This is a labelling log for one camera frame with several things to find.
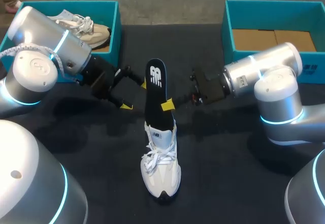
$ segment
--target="white sneaker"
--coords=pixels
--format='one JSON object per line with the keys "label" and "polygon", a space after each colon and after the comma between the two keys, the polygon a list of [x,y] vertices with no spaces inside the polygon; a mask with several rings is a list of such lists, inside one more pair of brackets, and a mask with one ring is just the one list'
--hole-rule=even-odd
{"label": "white sneaker", "polygon": [[173,132],[154,129],[146,122],[144,128],[148,134],[147,147],[150,151],[141,160],[142,177],[153,196],[167,199],[177,192],[181,181],[181,168],[177,161],[176,123],[174,121]]}
{"label": "white sneaker", "polygon": [[71,31],[92,48],[96,48],[106,41],[109,42],[110,29],[104,25],[95,24],[90,17],[74,15],[63,10],[59,15],[49,18]]}

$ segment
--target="new balance logo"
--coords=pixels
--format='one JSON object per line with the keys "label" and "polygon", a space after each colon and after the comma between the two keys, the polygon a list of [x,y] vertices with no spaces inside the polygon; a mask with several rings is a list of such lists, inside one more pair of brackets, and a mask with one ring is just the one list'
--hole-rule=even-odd
{"label": "new balance logo", "polygon": [[159,68],[150,67],[151,82],[161,88],[161,72]]}

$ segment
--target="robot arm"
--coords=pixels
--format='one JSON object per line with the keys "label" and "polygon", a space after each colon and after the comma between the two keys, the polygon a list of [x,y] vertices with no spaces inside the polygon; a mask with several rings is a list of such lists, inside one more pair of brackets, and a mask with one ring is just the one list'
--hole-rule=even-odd
{"label": "robot arm", "polygon": [[16,53],[7,76],[0,80],[0,118],[25,114],[42,100],[57,80],[57,69],[41,47],[11,48]]}
{"label": "robot arm", "polygon": [[325,107],[302,105],[290,67],[266,72],[256,82],[254,94],[266,134],[273,143],[325,142]]}
{"label": "robot arm", "polygon": [[217,79],[194,70],[196,96],[205,104],[254,92],[268,138],[275,144],[325,142],[325,106],[303,106],[296,77],[302,61],[290,43],[226,65]]}
{"label": "robot arm", "polygon": [[[134,80],[138,85],[143,85],[144,80],[139,76],[135,75],[130,67],[124,69],[116,69],[106,60],[102,59],[100,56],[91,55],[91,47],[81,41],[79,38],[74,36],[69,30],[58,25],[51,19],[49,19],[44,14],[40,13],[32,7],[23,8],[12,21],[8,29],[8,38],[14,42],[17,47],[11,48],[3,53],[3,55],[8,55],[9,53],[16,53],[17,49],[32,49],[34,51],[34,56],[41,57],[40,59],[46,63],[47,68],[51,67],[51,73],[55,73],[53,68],[53,58],[58,63],[58,69],[60,70],[61,76],[63,78],[71,79],[80,85],[89,85],[91,87],[92,94],[98,99],[107,99],[114,103],[118,108],[132,109],[132,105],[125,102],[123,99],[117,99],[111,95],[112,89],[116,84],[123,78],[129,77]],[[50,53],[48,57],[44,56],[44,53]],[[21,63],[32,64],[33,58],[26,62],[22,62],[17,54],[13,66],[11,67],[8,76],[12,77],[12,74],[17,73],[16,67],[22,66]],[[36,73],[34,68],[28,67],[25,72],[22,69],[21,74],[23,74],[25,80],[20,81],[21,88],[29,88],[29,84],[34,84],[34,80],[38,81],[40,72]],[[35,104],[37,104],[41,97],[45,95],[43,90],[46,92],[52,87],[47,86],[52,84],[53,77],[50,74],[42,75],[42,78],[51,80],[45,81],[47,85],[39,84],[41,93],[36,89],[33,94],[37,97],[35,100],[31,100],[29,93],[24,93],[24,89],[18,89],[16,85],[8,85],[9,78],[5,79],[1,83],[3,89],[3,94],[9,94],[6,98],[10,98],[10,102],[6,99],[2,100],[2,105],[0,108],[0,118],[23,114],[30,111]]]}

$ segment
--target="shoelace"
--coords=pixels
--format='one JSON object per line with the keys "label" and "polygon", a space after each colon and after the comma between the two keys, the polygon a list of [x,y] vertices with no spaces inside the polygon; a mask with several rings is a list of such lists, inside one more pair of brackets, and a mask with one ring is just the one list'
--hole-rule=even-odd
{"label": "shoelace", "polygon": [[90,19],[90,17],[83,17],[81,15],[74,15],[74,17],[77,19],[77,25],[71,26],[71,29],[76,28],[78,31],[75,33],[75,35],[84,32],[84,33],[92,33],[92,27],[93,27],[93,21]]}
{"label": "shoelace", "polygon": [[176,159],[175,140],[173,140],[173,143],[166,150],[154,149],[154,144],[151,141],[146,147],[150,151],[143,155],[142,158],[145,159],[144,165],[149,176],[153,174],[153,170],[157,165],[168,165]]}

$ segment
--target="shoe sole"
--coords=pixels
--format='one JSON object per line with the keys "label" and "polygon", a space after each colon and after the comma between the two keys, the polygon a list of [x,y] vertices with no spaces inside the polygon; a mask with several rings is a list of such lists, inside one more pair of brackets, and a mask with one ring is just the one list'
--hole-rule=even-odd
{"label": "shoe sole", "polygon": [[161,104],[167,101],[167,71],[160,59],[151,59],[146,66],[147,96],[145,121],[151,127],[173,131],[174,117],[172,111],[163,111]]}
{"label": "shoe sole", "polygon": [[106,40],[103,40],[103,41],[100,41],[98,43],[95,43],[95,44],[91,44],[91,48],[92,49],[95,49],[95,48],[99,48],[99,46],[103,45],[105,42],[107,42],[108,40],[110,39],[110,37],[108,37]]}

